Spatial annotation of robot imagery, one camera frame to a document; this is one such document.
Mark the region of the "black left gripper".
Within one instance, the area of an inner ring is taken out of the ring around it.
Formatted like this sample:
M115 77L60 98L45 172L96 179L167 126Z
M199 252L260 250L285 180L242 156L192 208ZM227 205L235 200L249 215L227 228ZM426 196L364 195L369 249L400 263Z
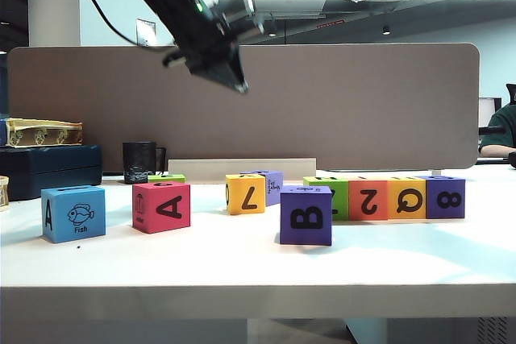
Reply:
M249 85L240 61L239 28L218 9L194 10L173 16L169 27L177 48L163 59L163 66L183 63L194 76L246 94Z

